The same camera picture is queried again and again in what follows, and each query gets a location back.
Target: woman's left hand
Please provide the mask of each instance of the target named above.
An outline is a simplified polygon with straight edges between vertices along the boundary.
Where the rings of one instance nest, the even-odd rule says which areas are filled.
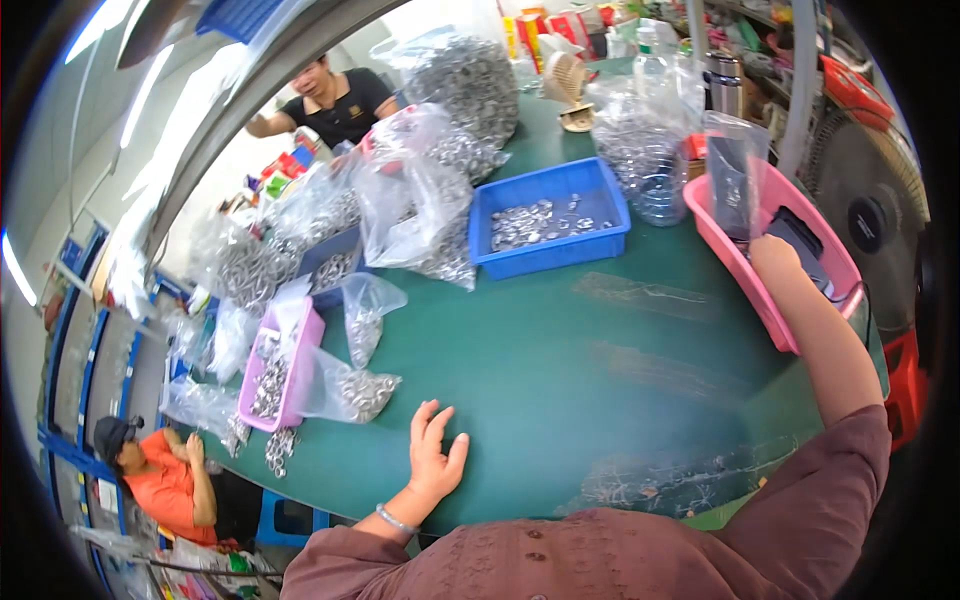
[[[440,502],[453,492],[464,476],[470,437],[462,433],[453,441],[449,456],[441,451],[444,427],[453,417],[453,407],[447,406],[439,415],[431,416],[440,408],[436,399],[420,405],[410,422],[410,483],[407,489],[430,502]]]

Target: table surface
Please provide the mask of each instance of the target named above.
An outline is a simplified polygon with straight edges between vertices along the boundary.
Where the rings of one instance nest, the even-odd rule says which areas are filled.
[[[588,133],[563,132],[559,107],[521,95],[505,148],[513,156],[492,180],[595,154]],[[435,397],[457,408],[448,441],[466,431],[471,443],[463,482],[426,533],[595,506],[722,526],[822,429],[806,369],[775,349],[692,218],[654,228],[635,217],[626,247],[617,258],[501,281],[481,269],[472,293],[380,270],[409,295],[385,319],[370,363],[403,377],[384,411],[365,425],[305,420],[283,479],[265,465],[269,436],[255,429],[237,459],[208,434],[207,453],[265,488],[360,518],[406,483],[410,418]],[[347,361],[342,308],[323,318],[323,348]],[[862,305],[852,324],[862,335]]]

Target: red stool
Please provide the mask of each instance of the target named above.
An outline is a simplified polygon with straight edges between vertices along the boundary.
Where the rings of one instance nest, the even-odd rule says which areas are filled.
[[[926,406],[926,371],[920,368],[917,334],[911,329],[883,347],[890,374],[890,395],[884,405],[893,436],[892,451],[917,435]]]

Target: brown shirt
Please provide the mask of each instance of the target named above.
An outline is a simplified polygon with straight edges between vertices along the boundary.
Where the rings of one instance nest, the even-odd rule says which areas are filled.
[[[410,560],[337,527],[287,567],[300,598],[826,598],[850,574],[887,477],[886,412],[871,406],[804,444],[722,530],[592,509],[562,521],[462,526]]]

